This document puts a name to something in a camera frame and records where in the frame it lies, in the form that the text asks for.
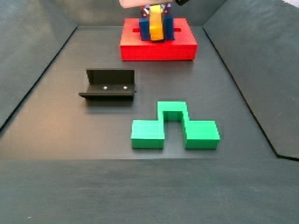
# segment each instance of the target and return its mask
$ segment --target red platform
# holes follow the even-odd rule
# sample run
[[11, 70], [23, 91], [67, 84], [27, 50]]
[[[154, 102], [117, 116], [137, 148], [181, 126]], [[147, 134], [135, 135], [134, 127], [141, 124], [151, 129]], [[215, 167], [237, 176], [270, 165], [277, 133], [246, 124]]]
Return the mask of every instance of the red platform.
[[142, 41], [139, 19], [127, 18], [121, 40], [122, 60], [194, 60], [198, 43], [186, 18], [174, 19], [175, 40]]

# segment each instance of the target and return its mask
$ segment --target toy block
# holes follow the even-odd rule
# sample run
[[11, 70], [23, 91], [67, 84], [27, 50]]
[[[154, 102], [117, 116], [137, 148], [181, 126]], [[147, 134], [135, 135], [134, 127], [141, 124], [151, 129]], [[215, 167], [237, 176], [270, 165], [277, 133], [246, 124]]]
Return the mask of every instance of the toy block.
[[143, 41], [151, 40], [150, 19], [149, 17], [139, 18], [141, 37]]
[[133, 147], [162, 149], [165, 147], [165, 124], [162, 121], [134, 120]]
[[214, 121], [189, 121], [185, 124], [185, 148], [217, 149], [221, 142], [221, 134]]
[[165, 147], [165, 122], [182, 122], [186, 149], [217, 149], [221, 134], [214, 121], [190, 121], [187, 103], [185, 101], [159, 101], [158, 120], [134, 120], [133, 148], [162, 149]]
[[186, 18], [175, 18], [174, 37], [163, 43], [143, 41], [141, 38], [139, 19], [127, 18], [121, 40], [122, 60], [194, 60], [198, 43]]
[[174, 16], [163, 16], [163, 38], [165, 40], [174, 40]]
[[189, 109], [185, 101], [159, 101], [158, 120], [167, 122], [189, 121]]
[[163, 26], [163, 13], [162, 6], [153, 5], [150, 7], [150, 33], [151, 40], [163, 40], [165, 39], [165, 26]]

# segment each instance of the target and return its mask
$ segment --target black bracket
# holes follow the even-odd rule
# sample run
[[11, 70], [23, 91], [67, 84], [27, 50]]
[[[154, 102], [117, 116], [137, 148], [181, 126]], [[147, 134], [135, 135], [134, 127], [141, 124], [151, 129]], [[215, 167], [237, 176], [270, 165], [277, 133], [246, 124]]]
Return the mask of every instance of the black bracket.
[[87, 99], [135, 97], [135, 70], [87, 69], [89, 91], [79, 93]]

